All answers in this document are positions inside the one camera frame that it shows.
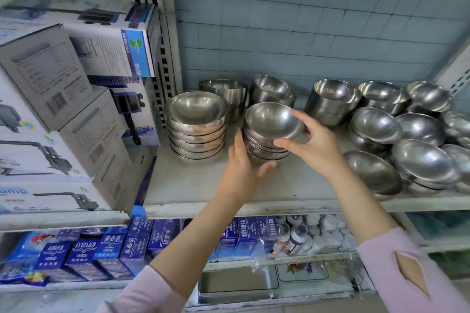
stack of bowls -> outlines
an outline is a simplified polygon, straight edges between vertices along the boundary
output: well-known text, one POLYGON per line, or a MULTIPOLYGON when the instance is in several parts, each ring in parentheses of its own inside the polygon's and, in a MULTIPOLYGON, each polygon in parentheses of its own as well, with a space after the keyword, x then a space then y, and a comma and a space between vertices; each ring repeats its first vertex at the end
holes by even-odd
POLYGON ((248 86, 237 80, 206 79, 199 82, 199 90, 225 98, 230 106, 228 121, 238 120, 245 110, 248 86))
POLYGON ((344 158, 378 199, 389 199, 403 189, 400 173, 380 157, 364 151, 348 151, 344 158))
POLYGON ((250 105, 276 102, 292 108, 296 99, 297 95, 289 84, 265 74, 258 74, 250 87, 250 105))
POLYGON ((446 139, 442 123, 429 115, 408 113, 395 120, 403 129, 403 139, 421 140, 434 146, 441 146, 446 139))
POLYGON ((358 108, 348 124, 348 135, 360 150, 383 154, 403 137, 401 125, 379 108, 358 108))
POLYGON ((441 149, 457 162, 462 171, 462 177, 455 184, 455 189, 470 194, 470 151, 452 144, 444 145, 441 149))
POLYGON ((470 149, 470 117, 460 113, 445 112, 440 120, 444 124, 446 142, 470 149))
POLYGON ((257 103, 245 113, 245 148, 257 164, 280 160, 290 152, 275 146, 274 139, 294 139, 303 129, 304 123, 292 115, 292 109, 288 106, 276 102, 257 103))
POLYGON ((217 158, 225 143, 229 105, 209 92, 186 92, 165 103, 170 146, 187 164, 205 164, 217 158))
POLYGON ((390 82, 380 80, 368 80, 358 86, 362 99, 359 107, 369 106, 396 115, 403 111, 409 103, 408 93, 390 82))
POLYGON ((415 80, 407 85, 411 98, 408 111, 427 114, 437 118, 442 112, 449 111, 454 105, 454 98, 449 91, 437 84, 425 80, 415 80))
POLYGON ((304 111, 320 124, 341 125, 361 99, 361 92, 348 82, 322 79, 315 82, 304 111))
POLYGON ((454 159, 424 141, 400 140, 392 147, 390 160, 411 193, 437 194, 461 179, 461 169, 454 159))

white bottle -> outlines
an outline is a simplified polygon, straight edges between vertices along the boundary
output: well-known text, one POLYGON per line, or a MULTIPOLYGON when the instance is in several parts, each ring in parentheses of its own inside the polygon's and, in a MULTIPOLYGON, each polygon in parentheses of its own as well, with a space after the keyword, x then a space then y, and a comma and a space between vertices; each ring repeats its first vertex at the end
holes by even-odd
POLYGON ((302 216, 301 215, 287 215, 286 220, 292 226, 303 224, 302 216))
POLYGON ((341 247, 339 248, 340 251, 353 251, 356 249, 356 239, 352 234, 346 234, 344 236, 344 241, 341 247))
POLYGON ((305 235, 304 243, 300 245, 300 249, 298 251, 294 251, 294 253, 298 255, 305 255, 311 249, 313 244, 314 244, 314 239, 312 239, 310 235, 305 235))
POLYGON ((308 227, 316 227, 320 221, 320 215, 317 213, 304 215, 304 222, 308 227))
POLYGON ((320 235, 315 235, 313 240, 314 244, 310 250, 307 251, 307 253, 312 256, 321 253, 321 251, 326 248, 327 244, 325 239, 323 239, 320 235))
POLYGON ((284 245, 282 251, 288 255, 293 255, 297 246, 302 245, 305 242, 307 235, 307 227, 303 224, 297 225, 291 228, 291 237, 284 245))
POLYGON ((277 238, 276 243, 273 246, 273 250, 271 250, 272 255, 279 255, 282 248, 291 237, 291 228, 287 223, 279 225, 279 231, 281 234, 277 238))
POLYGON ((338 229, 338 225, 338 219, 332 214, 325 215, 325 217, 320 221, 320 229, 322 232, 336 230, 338 229))
POLYGON ((346 234, 350 234, 351 231, 349 230, 349 227, 342 227, 341 229, 339 229, 339 231, 341 232, 341 234, 343 235, 346 235, 346 234))
POLYGON ((313 238, 315 235, 321 235, 320 227, 309 227, 308 234, 313 238))
POLYGON ((285 215, 276 215, 274 217, 274 221, 276 224, 284 224, 286 222, 286 216, 285 215))
POLYGON ((338 230, 332 231, 331 236, 333 237, 333 240, 335 242, 334 246, 335 248, 339 248, 344 241, 344 236, 341 234, 338 230))
POLYGON ((346 218, 342 213, 335 214, 335 217, 336 219, 338 219, 339 222, 338 229, 341 229, 342 227, 347 227, 348 224, 346 223, 346 218))
POLYGON ((325 239, 327 249, 330 249, 335 246, 335 239, 333 239, 333 236, 331 235, 331 233, 324 231, 323 233, 321 233, 321 237, 325 239))

person's left hand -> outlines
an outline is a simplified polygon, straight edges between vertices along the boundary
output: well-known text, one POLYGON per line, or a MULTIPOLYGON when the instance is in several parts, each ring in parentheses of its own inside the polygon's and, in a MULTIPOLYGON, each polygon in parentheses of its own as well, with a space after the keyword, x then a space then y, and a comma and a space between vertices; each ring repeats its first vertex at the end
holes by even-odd
POLYGON ((219 194, 234 197, 240 205, 248 202, 258 182, 276 167, 275 161, 263 164, 252 172, 250 159, 243 143, 242 132, 237 129, 235 143, 228 149, 228 163, 219 183, 219 194))

sleeve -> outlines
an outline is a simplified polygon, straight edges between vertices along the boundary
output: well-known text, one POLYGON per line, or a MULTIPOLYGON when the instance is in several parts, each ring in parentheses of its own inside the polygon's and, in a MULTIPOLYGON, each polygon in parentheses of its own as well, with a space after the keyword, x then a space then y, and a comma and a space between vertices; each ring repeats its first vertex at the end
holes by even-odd
POLYGON ((181 312, 186 299, 173 291, 162 276, 145 266, 112 302, 101 304, 96 313, 181 312))
POLYGON ((449 278, 402 229, 365 241, 357 251, 389 312, 470 312, 470 305, 449 278), (403 277, 396 252, 420 264, 430 297, 403 277))

barcode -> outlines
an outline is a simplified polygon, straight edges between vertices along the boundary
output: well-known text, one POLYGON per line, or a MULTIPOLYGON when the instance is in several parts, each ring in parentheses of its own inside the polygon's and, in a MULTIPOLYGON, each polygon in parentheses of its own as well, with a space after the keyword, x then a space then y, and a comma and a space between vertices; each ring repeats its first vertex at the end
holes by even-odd
POLYGON ((88 157, 94 164, 98 161, 101 155, 104 153, 103 143, 99 144, 96 149, 93 150, 91 155, 88 157))
POLYGON ((61 92, 57 93, 48 102, 46 102, 46 106, 49 108, 52 115, 57 115, 66 105, 67 101, 61 92))
POLYGON ((118 182, 113 191, 113 197, 115 200, 118 200, 120 192, 121 192, 121 184, 118 182))

